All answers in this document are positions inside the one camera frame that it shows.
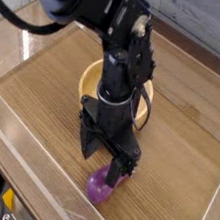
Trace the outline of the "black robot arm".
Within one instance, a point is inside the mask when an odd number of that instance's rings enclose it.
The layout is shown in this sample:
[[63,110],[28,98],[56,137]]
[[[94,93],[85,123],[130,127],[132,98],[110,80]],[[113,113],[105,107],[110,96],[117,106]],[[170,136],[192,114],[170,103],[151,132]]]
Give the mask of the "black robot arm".
[[133,134],[141,100],[149,102],[146,83],[153,78],[151,46],[152,14],[145,0],[39,0],[53,21],[43,26],[19,18],[0,0],[0,14],[19,29],[34,35],[54,34],[71,22],[82,23],[101,39],[102,76],[96,96],[81,98],[81,149],[85,158],[100,144],[108,148],[112,162],[105,183],[114,187],[130,176],[141,156]]

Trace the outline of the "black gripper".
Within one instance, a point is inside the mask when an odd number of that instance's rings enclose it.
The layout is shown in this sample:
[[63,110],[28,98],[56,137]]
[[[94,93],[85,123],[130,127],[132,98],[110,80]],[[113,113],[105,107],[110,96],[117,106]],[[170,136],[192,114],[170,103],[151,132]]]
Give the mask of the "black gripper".
[[105,183],[116,186],[120,175],[131,176],[138,164],[141,151],[134,135],[135,115],[141,94],[131,92],[121,102],[83,95],[81,110],[81,151],[84,159],[92,156],[101,145],[112,155]]

